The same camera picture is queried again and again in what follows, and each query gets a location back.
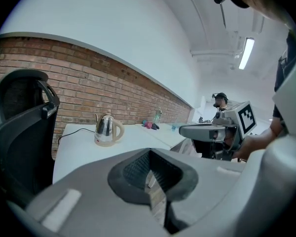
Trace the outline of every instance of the ceiling light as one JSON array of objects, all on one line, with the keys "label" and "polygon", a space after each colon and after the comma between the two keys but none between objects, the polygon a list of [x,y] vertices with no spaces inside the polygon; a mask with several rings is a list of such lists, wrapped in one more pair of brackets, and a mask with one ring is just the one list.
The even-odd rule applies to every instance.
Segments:
[{"label": "ceiling light", "polygon": [[247,38],[246,39],[245,50],[244,50],[243,55],[242,55],[242,58],[241,58],[239,69],[244,69],[246,67],[254,43],[255,43],[255,40],[254,39],[252,39],[252,38]]}]

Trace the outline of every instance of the chair backrest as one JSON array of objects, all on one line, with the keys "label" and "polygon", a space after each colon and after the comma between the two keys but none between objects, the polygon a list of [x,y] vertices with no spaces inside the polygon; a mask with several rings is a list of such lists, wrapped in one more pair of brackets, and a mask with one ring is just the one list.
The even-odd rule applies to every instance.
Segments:
[{"label": "chair backrest", "polygon": [[48,76],[39,70],[15,70],[0,80],[0,125],[6,120],[44,103],[43,86]]},{"label": "chair backrest", "polygon": [[[27,71],[30,72],[28,81],[25,74]],[[41,77],[33,79],[33,71],[25,72],[22,70],[22,79],[18,81],[27,85],[32,95],[25,93],[28,101],[24,100],[20,93],[24,92],[21,87],[16,95],[24,104],[14,111],[4,110],[11,103],[7,100],[7,92],[13,98],[13,91],[1,88],[0,84],[0,183],[7,197],[21,207],[26,206],[35,194],[52,183],[54,161],[51,147],[59,107],[56,93],[46,83],[47,75],[41,72]],[[12,88],[10,84],[4,85],[8,89]],[[42,99],[43,92],[48,98],[46,103]],[[13,116],[6,118],[6,113]]]}]

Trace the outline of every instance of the pink object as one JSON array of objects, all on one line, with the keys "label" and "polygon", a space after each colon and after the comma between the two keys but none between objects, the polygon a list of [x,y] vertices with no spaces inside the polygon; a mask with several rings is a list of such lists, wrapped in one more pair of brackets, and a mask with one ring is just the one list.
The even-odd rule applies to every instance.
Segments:
[{"label": "pink object", "polygon": [[151,129],[152,128],[152,122],[146,122],[145,123],[145,126],[148,128],[148,129]]}]

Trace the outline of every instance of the desk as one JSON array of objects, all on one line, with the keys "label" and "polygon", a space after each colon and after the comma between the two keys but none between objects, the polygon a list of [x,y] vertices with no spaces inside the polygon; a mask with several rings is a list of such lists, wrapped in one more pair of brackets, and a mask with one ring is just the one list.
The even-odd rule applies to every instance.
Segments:
[{"label": "desk", "polygon": [[[67,124],[63,135],[75,132],[81,128],[94,131],[95,125]],[[136,125],[125,125],[123,137],[116,144],[107,148],[100,147],[94,143],[93,132],[81,130],[61,138],[55,160],[53,183],[85,164],[141,148],[170,150],[168,145],[144,132]]]},{"label": "desk", "polygon": [[168,145],[170,148],[173,148],[177,144],[181,143],[184,139],[186,139],[185,137],[179,134],[178,128],[176,128],[175,131],[172,131],[171,124],[158,124],[160,128],[158,130],[148,129],[144,127],[142,124],[137,124],[136,126],[138,126],[142,131],[145,131],[154,138]]}]

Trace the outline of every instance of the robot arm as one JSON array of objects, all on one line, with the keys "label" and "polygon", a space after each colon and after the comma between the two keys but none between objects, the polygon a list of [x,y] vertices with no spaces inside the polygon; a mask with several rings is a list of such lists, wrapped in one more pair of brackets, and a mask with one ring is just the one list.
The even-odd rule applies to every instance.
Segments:
[{"label": "robot arm", "polygon": [[[179,133],[192,140],[221,143],[222,151],[212,152],[216,159],[231,160],[245,136],[256,127],[256,118],[249,101],[223,112],[217,112],[213,122],[181,126]],[[225,143],[227,133],[232,133],[231,143]]]}]

